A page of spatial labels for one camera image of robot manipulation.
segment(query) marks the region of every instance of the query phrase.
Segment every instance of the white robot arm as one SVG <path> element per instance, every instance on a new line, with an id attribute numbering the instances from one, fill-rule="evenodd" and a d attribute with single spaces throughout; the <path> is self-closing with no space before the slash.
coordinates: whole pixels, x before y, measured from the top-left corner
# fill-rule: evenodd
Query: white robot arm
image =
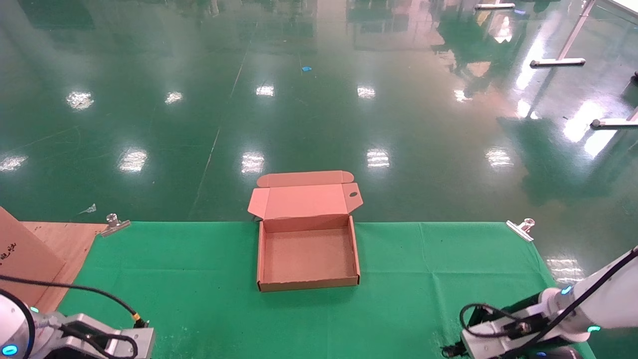
<path id="1" fill-rule="evenodd" d="M 0 359 L 150 359 L 155 330 L 116 330 L 85 315 L 41 314 L 0 289 Z"/>
<path id="2" fill-rule="evenodd" d="M 530 353 L 585 342 L 594 330 L 636 327 L 636 257 L 638 247 L 573 286 L 548 288 L 503 309 L 469 304 L 461 311 L 461 341 L 441 353 L 447 358 L 532 357 Z M 475 311 L 465 324 L 463 314 L 470 308 Z"/>

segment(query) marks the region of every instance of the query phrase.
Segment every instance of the cable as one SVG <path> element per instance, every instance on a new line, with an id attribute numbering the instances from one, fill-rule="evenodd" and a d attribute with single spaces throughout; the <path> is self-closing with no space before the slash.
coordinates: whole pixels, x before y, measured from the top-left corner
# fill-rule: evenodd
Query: cable
<path id="1" fill-rule="evenodd" d="M 102 354 L 103 356 L 107 357 L 107 359 L 134 359 L 137 354 L 138 354 L 138 348 L 137 348 L 137 343 L 135 342 L 135 340 L 133 340 L 133 338 L 131 337 L 127 337 L 125 335 L 119 335 L 119 334 L 96 334 L 96 335 L 91 335 L 91 334 L 86 334 L 86 333 L 82 333 L 76 329 L 71 328 L 70 326 L 67 325 L 61 325 L 59 327 L 60 331 L 62 331 L 63 333 L 65 333 L 66 335 L 70 335 L 72 337 L 76 337 L 78 339 L 80 339 L 82 342 L 88 343 L 90 346 L 92 346 L 95 350 L 97 350 L 100 354 Z M 97 342 L 96 339 L 116 339 L 116 340 L 123 340 L 125 342 L 128 342 L 131 344 L 133 351 L 131 352 L 131 355 L 129 356 L 115 356 L 113 354 L 108 353 L 107 351 L 104 350 L 104 348 L 102 348 Z"/>
<path id="2" fill-rule="evenodd" d="M 116 303 L 118 303 L 119 305 L 124 307 L 126 310 L 128 310 L 128 312 L 131 313 L 131 315 L 133 316 L 133 320 L 135 321 L 135 325 L 133 326 L 134 328 L 145 328 L 146 327 L 146 322 L 144 322 L 144 320 L 142 320 L 142 317 L 140 317 L 140 314 L 138 314 L 135 310 L 133 310 L 133 308 L 131 308 L 130 305 L 126 304 L 123 300 L 121 300 L 120 298 L 112 295 L 111 293 L 105 292 L 105 291 L 103 291 L 101 289 L 98 289 L 98 288 L 85 287 L 85 286 L 76 286 L 75 284 L 44 282 L 44 281 L 41 281 L 41 280 L 32 280 L 32 279 L 11 277 L 9 275 L 0 275 L 0 280 L 6 280 L 8 282 L 16 282 L 16 283 L 22 283 L 22 284 L 32 284 L 34 286 L 79 289 L 79 290 L 82 290 L 82 291 L 89 291 L 89 292 L 93 292 L 93 293 L 98 293 L 98 294 L 101 294 L 101 295 L 103 295 L 103 296 L 115 301 Z"/>
<path id="3" fill-rule="evenodd" d="M 478 338 L 502 338 L 502 337 L 508 337 L 509 335 L 517 333 L 517 331 L 513 331 L 513 330 L 510 330 L 508 332 L 494 333 L 494 334 L 482 334 L 482 333 L 475 333 L 475 332 L 471 331 L 470 327 L 465 323 L 465 319 L 463 318 L 463 316 L 465 315 L 465 312 L 467 312 L 468 309 L 470 309 L 470 308 L 491 309 L 492 311 L 497 312 L 497 313 L 501 314 L 502 316 L 505 316 L 505 317 L 508 317 L 508 318 L 514 320 L 515 323 L 521 322 L 521 319 L 513 316 L 512 314 L 509 314 L 508 312 L 505 312 L 504 310 L 492 307 L 489 304 L 485 304 L 485 303 L 470 303 L 470 304 L 467 304 L 465 307 L 463 307 L 463 309 L 461 309 L 461 312 L 459 313 L 459 320 L 461 322 L 461 326 L 463 327 L 463 329 L 465 329 L 468 333 L 474 335 L 475 337 L 478 337 Z"/>
<path id="4" fill-rule="evenodd" d="M 24 319 L 27 321 L 27 327 L 29 328 L 29 342 L 27 343 L 27 349 L 24 351 L 22 359 L 29 359 L 31 351 L 33 350 L 33 344 L 36 341 L 36 324 L 33 321 L 33 316 L 31 315 L 29 308 L 27 308 L 27 306 L 24 305 L 24 303 L 22 303 L 22 300 L 20 300 L 18 297 L 5 291 L 2 288 L 0 288 L 0 295 L 5 296 L 7 299 L 12 301 L 24 314 Z"/>
<path id="5" fill-rule="evenodd" d="M 582 302 L 584 302 L 587 298 L 589 298 L 598 288 L 600 288 L 605 282 L 607 282 L 612 275 L 616 274 L 622 267 L 627 265 L 634 258 L 638 257 L 638 247 L 632 249 L 632 251 L 627 254 L 623 259 L 621 259 L 618 263 L 616 263 L 613 267 L 611 267 L 605 274 L 603 274 L 589 289 L 585 291 L 578 299 L 576 299 L 572 304 L 570 304 L 565 310 L 557 316 L 554 320 L 552 320 L 543 330 L 541 330 L 534 338 L 525 342 L 522 346 L 519 346 L 516 349 L 512 349 L 506 352 L 501 358 L 517 358 L 525 354 L 525 352 L 531 347 L 538 343 L 539 340 L 544 337 L 547 333 L 549 333 L 554 327 L 560 324 L 568 315 L 570 315 L 576 307 L 578 307 Z"/>

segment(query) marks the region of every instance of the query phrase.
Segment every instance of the green tablecloth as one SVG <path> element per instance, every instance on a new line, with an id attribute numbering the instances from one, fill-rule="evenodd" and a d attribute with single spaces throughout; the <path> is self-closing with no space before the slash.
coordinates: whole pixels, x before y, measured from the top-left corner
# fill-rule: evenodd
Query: green tablecloth
<path id="1" fill-rule="evenodd" d="M 259 293 L 257 229 L 136 222 L 96 238 L 75 283 L 150 320 L 154 359 L 440 359 L 459 340 L 463 305 L 504 307 L 554 285 L 533 244 L 503 223 L 358 223 L 360 286 Z M 117 304 L 81 291 L 60 311 L 132 324 Z"/>

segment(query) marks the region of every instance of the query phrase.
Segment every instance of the green epoxy floor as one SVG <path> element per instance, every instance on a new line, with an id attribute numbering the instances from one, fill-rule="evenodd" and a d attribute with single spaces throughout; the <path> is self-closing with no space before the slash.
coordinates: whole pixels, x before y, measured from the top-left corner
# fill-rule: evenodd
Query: green epoxy floor
<path id="1" fill-rule="evenodd" d="M 250 220 L 259 175 L 343 169 L 361 222 L 534 218 L 561 284 L 637 244 L 638 130 L 587 126 L 638 106 L 637 25 L 612 9 L 572 47 L 584 67 L 534 70 L 582 0 L 50 3 L 0 1 L 0 205 L 18 219 Z M 632 358 L 637 333 L 590 342 Z"/>

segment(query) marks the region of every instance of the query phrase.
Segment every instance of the blue object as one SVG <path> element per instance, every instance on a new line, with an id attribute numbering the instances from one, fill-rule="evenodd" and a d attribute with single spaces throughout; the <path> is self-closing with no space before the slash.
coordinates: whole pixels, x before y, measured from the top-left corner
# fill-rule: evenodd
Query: blue object
<path id="1" fill-rule="evenodd" d="M 2 354 L 4 356 L 13 356 L 13 355 L 16 355 L 16 353 L 18 353 L 18 347 L 14 346 L 13 344 L 2 348 Z"/>

